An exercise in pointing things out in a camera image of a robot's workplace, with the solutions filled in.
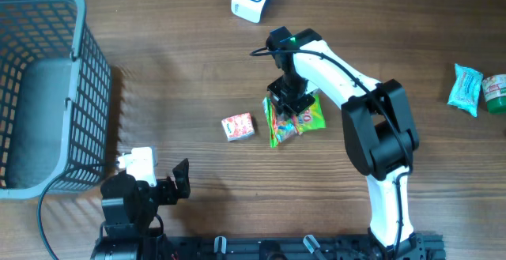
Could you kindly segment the Haribo gummy candy bag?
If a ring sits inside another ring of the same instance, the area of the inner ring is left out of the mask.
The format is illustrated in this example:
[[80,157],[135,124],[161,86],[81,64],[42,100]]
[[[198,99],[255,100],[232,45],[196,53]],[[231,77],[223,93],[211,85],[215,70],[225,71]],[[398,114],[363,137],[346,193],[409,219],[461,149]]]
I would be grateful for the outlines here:
[[309,130],[320,130],[326,128],[326,121],[323,116],[319,96],[314,95],[314,104],[299,115],[286,118],[278,114],[271,99],[266,96],[263,101],[263,110],[270,130],[270,147],[276,148],[287,139],[296,134],[301,135]]

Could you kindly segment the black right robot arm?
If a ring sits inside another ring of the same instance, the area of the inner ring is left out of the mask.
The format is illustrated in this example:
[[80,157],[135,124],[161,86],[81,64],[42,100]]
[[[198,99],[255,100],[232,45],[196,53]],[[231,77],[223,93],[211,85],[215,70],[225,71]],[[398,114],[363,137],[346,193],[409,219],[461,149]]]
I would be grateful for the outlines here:
[[380,82],[339,58],[312,29],[273,30],[258,56],[283,72],[268,90],[284,115],[300,114],[321,91],[340,109],[345,148],[367,181],[372,216],[363,235],[319,238],[182,238],[185,259],[426,259],[424,238],[410,223],[407,181],[419,146],[404,88]]

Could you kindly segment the teal tissue pack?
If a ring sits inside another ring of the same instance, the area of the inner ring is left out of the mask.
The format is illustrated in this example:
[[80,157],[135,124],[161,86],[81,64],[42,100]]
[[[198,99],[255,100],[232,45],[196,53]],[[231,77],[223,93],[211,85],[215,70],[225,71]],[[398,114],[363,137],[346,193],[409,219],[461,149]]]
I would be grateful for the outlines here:
[[455,83],[451,89],[447,105],[467,111],[478,117],[478,101],[483,74],[475,69],[455,64]]

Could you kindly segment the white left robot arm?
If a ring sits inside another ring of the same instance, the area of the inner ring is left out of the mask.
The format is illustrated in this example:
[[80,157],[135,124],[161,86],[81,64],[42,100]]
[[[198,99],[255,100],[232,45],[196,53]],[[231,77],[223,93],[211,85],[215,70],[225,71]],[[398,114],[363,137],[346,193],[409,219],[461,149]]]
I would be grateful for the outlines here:
[[169,177],[158,179],[152,187],[122,171],[107,179],[100,192],[105,221],[100,226],[91,259],[179,258],[157,213],[161,205],[174,205],[179,199],[177,187]]

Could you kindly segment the small red white box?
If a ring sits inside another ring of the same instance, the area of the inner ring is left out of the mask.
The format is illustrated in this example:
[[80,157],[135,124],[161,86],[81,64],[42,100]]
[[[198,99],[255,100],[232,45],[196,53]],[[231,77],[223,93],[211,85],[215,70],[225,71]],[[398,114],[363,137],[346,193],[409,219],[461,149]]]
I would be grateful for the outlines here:
[[228,141],[248,138],[255,133],[250,113],[234,115],[221,120]]

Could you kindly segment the green lid spice jar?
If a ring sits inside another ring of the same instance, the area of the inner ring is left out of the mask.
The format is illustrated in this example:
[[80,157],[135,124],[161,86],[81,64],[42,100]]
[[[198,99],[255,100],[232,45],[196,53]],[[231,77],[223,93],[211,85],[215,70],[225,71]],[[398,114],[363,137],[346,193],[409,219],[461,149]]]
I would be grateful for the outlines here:
[[485,78],[481,83],[486,106],[491,114],[505,113],[505,81],[505,74],[497,74]]

